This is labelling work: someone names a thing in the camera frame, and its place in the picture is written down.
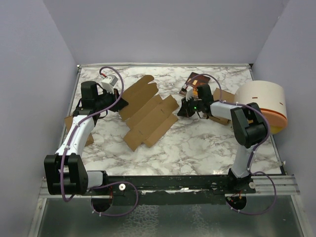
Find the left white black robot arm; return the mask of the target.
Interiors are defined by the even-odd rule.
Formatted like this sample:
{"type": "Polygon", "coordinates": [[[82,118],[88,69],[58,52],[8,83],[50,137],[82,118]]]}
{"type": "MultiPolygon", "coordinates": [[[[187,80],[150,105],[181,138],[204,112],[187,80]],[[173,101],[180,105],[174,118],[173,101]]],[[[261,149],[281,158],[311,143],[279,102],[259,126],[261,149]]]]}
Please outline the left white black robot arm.
{"type": "Polygon", "coordinates": [[[48,191],[51,195],[83,195],[88,189],[103,195],[109,189],[104,171],[86,171],[81,159],[89,135],[102,112],[119,112],[128,105],[116,88],[106,89],[99,83],[81,84],[81,98],[73,112],[67,137],[53,155],[44,159],[48,191]]]}

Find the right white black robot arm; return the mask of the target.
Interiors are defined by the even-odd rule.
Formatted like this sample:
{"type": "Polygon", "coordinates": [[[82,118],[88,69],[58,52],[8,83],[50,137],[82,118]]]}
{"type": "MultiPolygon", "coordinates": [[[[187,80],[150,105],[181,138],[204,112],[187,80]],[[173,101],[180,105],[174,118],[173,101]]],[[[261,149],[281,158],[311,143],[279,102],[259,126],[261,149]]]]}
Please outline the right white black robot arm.
{"type": "Polygon", "coordinates": [[[238,193],[249,182],[252,160],[257,148],[270,135],[270,127],[257,103],[230,103],[225,100],[214,100],[210,86],[203,84],[197,87],[198,99],[192,97],[193,91],[187,92],[181,100],[179,117],[189,118],[195,113],[204,113],[207,118],[219,117],[232,122],[233,132],[239,147],[233,166],[229,169],[227,188],[238,193]]]}

